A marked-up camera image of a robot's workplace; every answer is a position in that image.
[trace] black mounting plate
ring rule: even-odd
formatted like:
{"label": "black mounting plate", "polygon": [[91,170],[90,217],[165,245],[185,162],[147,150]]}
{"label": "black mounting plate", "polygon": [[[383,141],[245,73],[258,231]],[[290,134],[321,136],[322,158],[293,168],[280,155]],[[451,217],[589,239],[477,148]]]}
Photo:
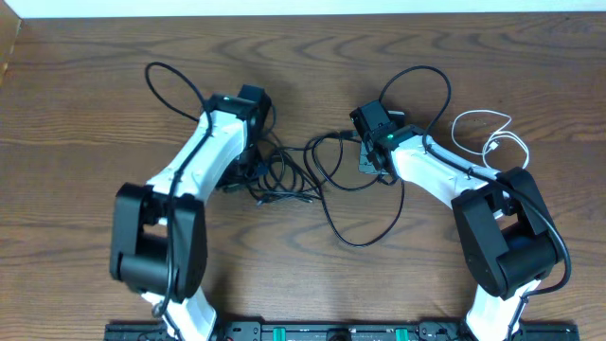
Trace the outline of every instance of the black mounting plate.
{"label": "black mounting plate", "polygon": [[[579,330],[569,324],[520,324],[513,341],[579,341]],[[466,328],[456,321],[423,321],[402,324],[301,324],[226,322],[215,328],[210,341],[465,341]],[[105,341],[173,341],[166,325],[116,325],[105,327]]]}
{"label": "black mounting plate", "polygon": [[364,144],[360,145],[360,164],[358,165],[358,171],[365,174],[374,174],[374,175],[387,175],[389,172],[387,170],[375,170],[375,166],[368,160],[368,152],[366,151],[366,147]]}

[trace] power cord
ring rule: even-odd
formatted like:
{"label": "power cord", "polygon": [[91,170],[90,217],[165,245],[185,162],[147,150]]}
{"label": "power cord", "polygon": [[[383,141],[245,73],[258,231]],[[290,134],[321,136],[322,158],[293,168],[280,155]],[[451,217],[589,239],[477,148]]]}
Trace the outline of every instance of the power cord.
{"label": "power cord", "polygon": [[205,110],[205,99],[202,96],[202,93],[200,92],[200,90],[198,90],[196,85],[193,84],[193,82],[191,82],[179,70],[175,69],[174,67],[172,67],[166,63],[152,62],[152,63],[149,63],[145,67],[145,81],[157,99],[159,99],[164,105],[166,105],[172,111],[174,111],[184,117],[187,117],[191,120],[194,120],[196,122],[199,121],[199,118],[191,116],[191,115],[175,108],[174,106],[170,105],[170,103],[168,103],[164,98],[162,98],[162,96],[160,96],[160,94],[157,93],[157,91],[155,90],[155,88],[152,85],[152,81],[150,80],[150,70],[155,66],[167,69],[172,74],[178,76],[181,80],[183,80],[191,88],[191,90],[193,90],[193,92],[196,94],[196,97],[200,100],[200,104],[202,106],[202,113],[205,113],[206,120],[208,122],[208,126],[206,128],[204,136],[202,137],[200,142],[198,142],[198,144],[187,155],[187,157],[185,158],[185,160],[183,161],[181,166],[179,166],[179,169],[174,173],[174,175],[172,177],[172,182],[170,182],[170,189],[169,189],[169,195],[168,195],[169,205],[168,205],[168,212],[167,212],[167,267],[168,267],[167,291],[164,295],[164,299],[162,299],[162,301],[160,301],[160,303],[154,305],[152,312],[151,312],[154,317],[159,318],[159,317],[165,315],[165,313],[167,311],[167,308],[168,308],[169,302],[170,302],[170,297],[172,296],[173,291],[174,291],[174,282],[175,282],[175,276],[176,276],[175,270],[174,270],[174,256],[173,256],[174,240],[172,237],[172,226],[174,224],[173,221],[174,221],[175,192],[177,190],[177,186],[181,180],[181,176],[183,175],[185,168],[187,167],[187,165],[189,164],[191,159],[195,156],[195,154],[202,148],[202,146],[205,144],[205,142],[208,140],[208,138],[212,135],[212,117],[210,116],[210,113],[207,110]]}
{"label": "power cord", "polygon": [[523,293],[520,296],[520,303],[518,304],[518,306],[516,308],[514,317],[511,319],[511,322],[508,325],[507,341],[510,341],[511,336],[513,334],[513,328],[514,328],[515,324],[519,321],[519,319],[522,315],[522,310],[524,309],[525,305],[528,303],[528,298],[530,296],[537,296],[537,295],[553,293],[555,291],[560,290],[561,288],[563,288],[566,285],[566,283],[568,283],[568,280],[570,279],[571,274],[572,274],[572,262],[570,260],[570,254],[568,253],[568,248],[566,247],[566,244],[564,243],[563,238],[561,237],[561,235],[558,232],[558,230],[556,229],[556,227],[553,224],[551,224],[549,222],[549,220],[546,218],[546,214],[541,212],[541,210],[538,208],[538,206],[532,200],[530,200],[526,195],[524,195],[522,192],[509,188],[486,176],[475,173],[473,171],[473,168],[466,169],[465,167],[462,167],[462,166],[456,164],[455,162],[450,161],[449,159],[447,159],[447,158],[443,157],[442,155],[440,155],[439,153],[435,152],[432,149],[432,146],[427,144],[427,135],[429,135],[429,133],[432,131],[432,129],[436,125],[437,121],[444,114],[444,111],[446,111],[446,108],[448,107],[448,104],[450,103],[450,100],[451,100],[451,94],[452,94],[451,83],[450,83],[450,80],[448,79],[448,77],[441,70],[439,70],[433,66],[427,66],[427,65],[418,65],[418,66],[413,66],[413,67],[407,68],[407,69],[401,71],[396,76],[394,76],[385,85],[385,87],[383,88],[383,91],[381,92],[381,95],[379,96],[379,100],[383,99],[383,96],[384,96],[385,92],[387,91],[387,88],[389,87],[389,85],[391,85],[391,83],[393,83],[399,77],[401,77],[409,72],[415,71],[415,70],[429,70],[429,71],[433,71],[433,72],[439,74],[439,76],[442,79],[444,79],[444,81],[446,83],[446,88],[447,88],[446,100],[444,102],[444,105],[442,106],[440,111],[437,113],[436,117],[434,117],[434,119],[429,123],[429,125],[425,129],[425,133],[423,133],[422,144],[423,144],[425,151],[430,153],[436,159],[444,162],[445,164],[447,164],[459,171],[463,171],[463,172],[467,173],[469,176],[472,176],[476,179],[490,183],[490,184],[498,187],[503,192],[509,194],[510,197],[512,197],[520,202],[526,203],[530,207],[530,209],[541,218],[541,220],[544,222],[544,224],[549,229],[551,236],[555,239],[556,244],[560,247],[562,258],[564,261],[564,274],[563,274],[561,280],[553,286],[550,286],[550,287],[547,287],[544,289],[532,290],[532,291]]}
{"label": "power cord", "polygon": [[[502,125],[501,128],[495,130],[492,134],[490,134],[489,138],[486,140],[486,142],[484,143],[484,146],[482,147],[482,152],[474,152],[472,150],[469,150],[469,149],[461,146],[458,142],[456,142],[456,139],[455,139],[456,123],[458,122],[458,120],[461,117],[463,117],[465,115],[470,115],[470,114],[491,114],[491,115],[497,115],[500,117],[506,117],[508,119],[508,121],[504,125]],[[491,167],[489,165],[488,161],[486,160],[486,155],[488,153],[496,150],[499,147],[498,140],[504,139],[504,138],[514,140],[526,154],[526,160],[524,161],[524,165],[522,166],[522,168],[525,169],[526,166],[528,166],[528,162],[530,162],[530,150],[528,149],[528,146],[526,145],[526,143],[524,143],[522,138],[520,138],[520,136],[514,134],[513,132],[504,130],[505,128],[507,128],[509,123],[511,123],[511,116],[509,116],[507,114],[499,113],[497,111],[488,110],[488,109],[477,109],[477,110],[466,111],[465,113],[460,114],[459,116],[457,116],[454,119],[453,127],[451,128],[451,138],[453,139],[454,144],[458,148],[462,149],[463,151],[465,151],[467,153],[472,153],[474,155],[482,156],[482,161],[484,161],[484,166],[486,166],[487,168],[490,168],[492,170],[493,170],[493,167]]]}
{"label": "power cord", "polygon": [[[377,175],[373,180],[366,183],[365,185],[354,188],[348,188],[338,184],[332,178],[334,174],[339,170],[343,161],[343,142],[348,141],[357,144],[362,143],[361,140],[354,138],[357,136],[357,132],[343,131],[320,135],[310,139],[303,148],[283,146],[282,142],[276,135],[274,135],[273,133],[271,133],[271,135],[274,137],[276,142],[267,138],[262,139],[264,142],[267,142],[274,147],[270,153],[270,156],[266,160],[267,166],[269,168],[269,174],[264,175],[262,178],[259,178],[257,186],[255,188],[253,188],[252,186],[249,186],[248,188],[251,195],[258,200],[258,205],[275,203],[277,201],[289,198],[295,198],[308,203],[311,203],[312,199],[320,200],[320,202],[322,203],[322,208],[324,209],[324,214],[326,215],[327,221],[330,225],[330,228],[332,229],[332,232],[341,242],[351,247],[361,248],[370,246],[380,241],[385,235],[389,233],[389,231],[391,231],[391,229],[394,227],[394,225],[400,218],[401,211],[403,208],[403,202],[405,197],[403,181],[401,182],[400,207],[396,213],[396,217],[381,234],[379,234],[377,237],[373,238],[368,242],[356,243],[346,240],[336,228],[334,221],[330,216],[326,196],[323,190],[323,186],[326,183],[329,183],[334,187],[344,191],[359,191],[369,188],[370,186],[376,183],[381,183],[387,186],[393,186],[396,184],[396,182],[398,182],[397,178],[392,179],[390,182],[388,182],[384,179],[383,175]],[[337,158],[336,165],[334,169],[332,169],[332,171],[326,170],[317,155],[318,147],[327,139],[335,139],[339,141],[339,156]],[[293,158],[288,152],[303,152],[303,162],[305,166],[304,170],[300,166],[298,166],[296,162],[293,161]],[[310,163],[310,158],[313,164],[315,165],[317,171],[322,175],[322,180],[320,180],[320,178],[313,171],[313,168]],[[278,174],[276,174],[273,170],[275,163],[278,163],[278,165],[280,166],[280,173]],[[293,180],[288,186],[284,184],[284,175],[286,173],[286,170],[290,170],[293,174]],[[273,185],[269,183],[268,177],[273,180]]]}

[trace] green terminal block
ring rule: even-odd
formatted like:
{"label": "green terminal block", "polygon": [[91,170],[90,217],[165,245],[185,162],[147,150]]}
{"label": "green terminal block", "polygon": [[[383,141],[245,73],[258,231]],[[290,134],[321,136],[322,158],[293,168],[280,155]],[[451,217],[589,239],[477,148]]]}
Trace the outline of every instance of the green terminal block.
{"label": "green terminal block", "polygon": [[[406,340],[408,340],[408,331],[406,331]],[[285,328],[274,328],[274,341],[286,341]]]}
{"label": "green terminal block", "polygon": [[[276,341],[276,330],[274,330],[274,341]],[[409,341],[408,330],[407,329],[396,330],[396,341]]]}

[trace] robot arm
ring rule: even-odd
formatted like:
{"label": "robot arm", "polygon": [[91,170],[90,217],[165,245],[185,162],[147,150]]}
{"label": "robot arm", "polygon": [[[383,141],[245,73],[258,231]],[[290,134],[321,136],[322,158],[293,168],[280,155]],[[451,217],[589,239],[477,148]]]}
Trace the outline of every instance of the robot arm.
{"label": "robot arm", "polygon": [[[173,246],[176,281],[164,318],[186,340],[207,340],[216,312],[200,288],[206,267],[205,203],[226,173],[242,176],[257,153],[257,141],[271,107],[263,89],[244,85],[237,97],[214,95],[206,104],[212,135],[186,165],[174,194]],[[166,224],[174,173],[200,143],[208,127],[201,115],[196,131],[146,186],[125,184],[116,195],[110,273],[157,304],[167,288],[167,239],[145,225]]]}
{"label": "robot arm", "polygon": [[[520,296],[534,290],[561,260],[546,226],[525,203],[426,152],[424,131],[412,125],[399,127],[379,101],[350,116],[377,171],[387,170],[424,188],[453,210],[466,263],[478,282],[465,323],[475,339],[504,340]],[[483,168],[443,149],[430,136],[426,141],[443,158],[521,191],[547,211],[527,171],[516,168],[500,173]],[[504,214],[517,214],[518,222],[501,231],[496,220]],[[512,332],[518,326],[516,322]]]}

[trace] wooden table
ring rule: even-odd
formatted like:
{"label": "wooden table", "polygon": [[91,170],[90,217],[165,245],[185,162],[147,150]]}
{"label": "wooden table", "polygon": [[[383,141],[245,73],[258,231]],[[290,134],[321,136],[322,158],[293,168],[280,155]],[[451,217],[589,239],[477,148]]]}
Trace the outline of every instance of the wooden table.
{"label": "wooden table", "polygon": [[[151,305],[110,279],[108,257],[117,189],[164,168],[194,128],[147,89],[143,68],[157,60],[206,96],[264,86],[279,110],[276,133],[290,145],[351,129],[349,112],[401,69],[440,67],[454,92],[437,141],[454,149],[450,124],[465,110],[511,114],[570,248],[571,282],[533,298],[524,318],[574,321],[583,339],[603,339],[605,23],[605,14],[26,21],[0,89],[0,338],[98,340],[110,320],[151,318]],[[197,110],[176,78],[153,77],[175,105]],[[387,105],[425,126],[444,94],[439,77],[418,72],[394,84]],[[479,148],[498,123],[476,117],[458,135]],[[327,164],[336,148],[324,147]],[[367,181],[357,152],[346,148],[336,180]],[[510,168],[523,156],[511,147],[490,160]],[[475,284],[452,213],[422,189],[406,190],[394,231],[362,250],[335,239],[319,203],[257,208],[245,192],[214,194],[207,296],[221,312],[267,320],[463,316]],[[356,242],[384,229],[399,198],[384,186],[327,193],[334,220]]]}

